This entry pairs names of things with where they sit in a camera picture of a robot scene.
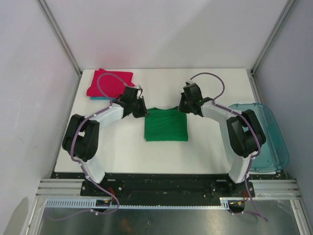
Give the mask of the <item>green t shirt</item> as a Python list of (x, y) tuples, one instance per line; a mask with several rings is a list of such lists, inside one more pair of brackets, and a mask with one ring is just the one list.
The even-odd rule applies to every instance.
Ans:
[(187, 115), (177, 107), (170, 109), (151, 108), (145, 117), (144, 138), (146, 141), (188, 141)]

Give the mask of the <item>red t shirt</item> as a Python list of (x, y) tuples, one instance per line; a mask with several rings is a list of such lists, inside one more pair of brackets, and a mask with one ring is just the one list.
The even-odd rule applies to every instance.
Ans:
[[(100, 78), (99, 85), (101, 90), (107, 95), (103, 95), (97, 85), (98, 77), (105, 74)], [(117, 98), (120, 94), (124, 93), (125, 87), (134, 87), (132, 82), (133, 72), (129, 71), (109, 71), (98, 69), (94, 72), (90, 87), (86, 91), (89, 97), (104, 97), (104, 98)]]

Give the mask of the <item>blue t shirt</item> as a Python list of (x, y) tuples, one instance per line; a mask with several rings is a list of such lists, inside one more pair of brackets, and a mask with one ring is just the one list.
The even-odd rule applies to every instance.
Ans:
[(111, 98), (105, 97), (105, 96), (92, 96), (90, 97), (91, 100), (110, 100)]

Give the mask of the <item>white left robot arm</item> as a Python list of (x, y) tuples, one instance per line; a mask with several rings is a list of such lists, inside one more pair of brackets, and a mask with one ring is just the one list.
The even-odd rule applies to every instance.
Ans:
[(149, 115), (144, 97), (134, 99), (120, 98), (89, 116), (74, 114), (71, 116), (62, 142), (62, 148), (77, 162), (87, 179), (92, 182), (91, 190), (96, 195), (104, 195), (108, 183), (103, 181), (105, 170), (96, 154), (99, 146), (100, 128), (133, 115), (143, 118)]

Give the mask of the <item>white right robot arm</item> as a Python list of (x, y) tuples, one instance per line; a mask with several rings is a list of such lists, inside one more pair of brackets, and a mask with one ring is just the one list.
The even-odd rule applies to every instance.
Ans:
[(248, 175), (250, 160), (260, 154), (261, 146), (266, 142), (256, 113), (251, 109), (230, 109), (214, 103), (209, 97), (187, 96), (186, 93), (181, 93), (178, 110), (219, 124), (226, 156), (231, 161), (228, 172), (231, 181), (225, 184), (225, 190), (230, 196), (238, 196), (243, 191), (242, 182)]

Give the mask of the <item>teal plastic bin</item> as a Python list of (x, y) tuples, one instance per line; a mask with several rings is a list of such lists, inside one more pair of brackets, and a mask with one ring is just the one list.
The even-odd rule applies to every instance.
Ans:
[(261, 154), (253, 160), (250, 172), (270, 174), (287, 167), (290, 161), (289, 152), (271, 109), (261, 103), (232, 104), (229, 107), (238, 111), (253, 110), (266, 136)]

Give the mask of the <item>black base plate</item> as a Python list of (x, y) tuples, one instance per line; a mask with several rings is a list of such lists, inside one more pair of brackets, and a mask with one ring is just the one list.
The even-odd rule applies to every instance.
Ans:
[(119, 202), (164, 203), (165, 205), (213, 205), (221, 197), (242, 199), (255, 196), (251, 182), (235, 184), (227, 174), (139, 174), (107, 173), (101, 189), (84, 180), (81, 196), (104, 197), (114, 192)]

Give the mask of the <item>aluminium front rail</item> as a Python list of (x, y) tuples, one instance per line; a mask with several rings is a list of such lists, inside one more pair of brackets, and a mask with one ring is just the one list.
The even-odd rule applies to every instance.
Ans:
[[(37, 198), (80, 198), (83, 179), (42, 179)], [(296, 180), (251, 180), (257, 200), (294, 200), (302, 198)]]

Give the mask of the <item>right aluminium frame post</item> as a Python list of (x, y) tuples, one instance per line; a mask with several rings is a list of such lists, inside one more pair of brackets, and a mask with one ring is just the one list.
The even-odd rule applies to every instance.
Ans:
[(284, 24), (287, 22), (287, 19), (289, 18), (290, 14), (292, 13), (297, 3), (298, 3), (298, 0), (288, 0), (286, 2), (265, 44), (263, 45), (256, 61), (254, 62), (252, 68), (250, 69), (250, 72), (252, 75), (255, 75), (258, 68), (261, 66), (262, 62), (264, 61), (266, 55), (268, 54), (269, 50), (273, 46), (276, 38), (278, 37), (280, 31), (282, 30)]

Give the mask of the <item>aluminium frame post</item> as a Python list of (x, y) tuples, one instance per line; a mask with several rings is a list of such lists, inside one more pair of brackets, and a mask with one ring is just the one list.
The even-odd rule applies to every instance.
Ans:
[(254, 62), (252, 68), (250, 69), (250, 72), (252, 75), (255, 75), (258, 68), (261, 66), (262, 62), (264, 61), (266, 55), (268, 54), (269, 50), (273, 46), (276, 38), (278, 37), (280, 31), (282, 30), (284, 24), (287, 22), (287, 19), (289, 18), (290, 14), (292, 13), (297, 3), (298, 3), (298, 0), (288, 0), (286, 2), (265, 44), (263, 45), (256, 61)]
[(65, 56), (67, 57), (67, 59), (69, 60), (71, 66), (73, 67), (73, 69), (75, 70), (75, 72), (78, 75), (82, 74), (81, 69), (79, 68), (79, 65), (76, 61), (76, 59), (74, 58), (74, 55), (61, 31), (61, 28), (59, 27), (59, 24), (57, 23), (50, 7), (48, 6), (47, 2), (45, 0), (36, 0), (40, 10), (42, 11), (48, 25), (50, 26), (50, 28), (52, 29), (52, 32), (54, 33), (58, 43), (60, 44), (62, 50), (65, 53)]

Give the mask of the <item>left aluminium frame post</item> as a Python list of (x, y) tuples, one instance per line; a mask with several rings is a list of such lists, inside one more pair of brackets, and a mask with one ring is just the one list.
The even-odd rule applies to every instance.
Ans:
[(79, 68), (79, 65), (76, 61), (76, 59), (74, 58), (74, 55), (61, 31), (61, 28), (59, 27), (59, 24), (57, 23), (50, 7), (48, 6), (47, 2), (45, 0), (36, 0), (40, 10), (42, 11), (48, 25), (50, 26), (50, 28), (52, 29), (52, 32), (54, 33), (58, 43), (60, 44), (62, 50), (65, 53), (65, 56), (67, 57), (67, 59), (69, 60), (71, 66), (73, 67), (73, 69), (75, 70), (75, 72), (78, 75), (82, 74), (81, 69)]

